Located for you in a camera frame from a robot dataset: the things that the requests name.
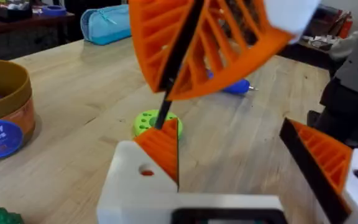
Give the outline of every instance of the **workbench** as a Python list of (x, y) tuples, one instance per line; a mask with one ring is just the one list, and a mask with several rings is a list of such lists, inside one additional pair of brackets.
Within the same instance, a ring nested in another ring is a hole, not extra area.
[[(33, 140), (0, 160), (0, 206), (26, 223), (96, 223), (114, 148), (142, 111), (158, 109), (131, 39), (78, 41), (13, 60), (30, 72)], [(249, 77), (259, 91), (176, 101), (181, 192), (279, 195), (289, 223), (316, 223), (316, 200), (278, 134), (284, 117), (321, 111), (327, 71), (279, 56)]]

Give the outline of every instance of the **green plastic piece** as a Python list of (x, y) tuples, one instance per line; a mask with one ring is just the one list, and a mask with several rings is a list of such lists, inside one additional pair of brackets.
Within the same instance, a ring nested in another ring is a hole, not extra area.
[(24, 224), (20, 214), (8, 212), (0, 207), (0, 224)]
[[(146, 131), (149, 128), (151, 128), (152, 126), (154, 126), (157, 116), (158, 116), (158, 110), (148, 110), (148, 111), (144, 111), (143, 113), (139, 114), (135, 118), (135, 123), (134, 123), (135, 136), (142, 134), (144, 131)], [(165, 120), (168, 121), (173, 118), (178, 118), (178, 116), (176, 116), (175, 114), (173, 114), (171, 112), (168, 112)], [(183, 131), (183, 124), (182, 124), (181, 120), (178, 118), (178, 138), (179, 139), (181, 138), (182, 131)]]

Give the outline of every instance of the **orange triangular piece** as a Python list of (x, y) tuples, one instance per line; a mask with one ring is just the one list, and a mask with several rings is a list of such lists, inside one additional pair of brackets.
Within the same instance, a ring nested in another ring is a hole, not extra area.
[(161, 130), (150, 128), (134, 141), (178, 183), (178, 120), (164, 123)]
[(352, 149), (309, 126), (290, 120), (303, 145), (323, 171), (331, 186), (341, 195), (352, 157)]

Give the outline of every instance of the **orange 3d printed part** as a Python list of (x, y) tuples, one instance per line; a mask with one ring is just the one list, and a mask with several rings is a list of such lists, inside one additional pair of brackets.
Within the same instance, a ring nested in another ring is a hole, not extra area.
[(226, 0), (130, 1), (135, 51), (152, 91), (167, 91), (168, 100), (219, 91), (259, 68), (293, 37), (269, 24), (263, 0), (234, 2), (254, 42), (246, 41)]
[(176, 118), (166, 121), (161, 130), (148, 129), (134, 141), (179, 185)]
[(343, 223), (350, 208), (342, 197), (352, 149), (311, 127), (285, 119), (280, 137), (307, 179), (331, 223)]

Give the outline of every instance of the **green figurine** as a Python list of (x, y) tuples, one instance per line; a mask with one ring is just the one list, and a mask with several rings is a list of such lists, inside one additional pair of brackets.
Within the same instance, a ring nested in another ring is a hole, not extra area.
[(24, 224), (22, 216), (0, 207), (0, 224)]

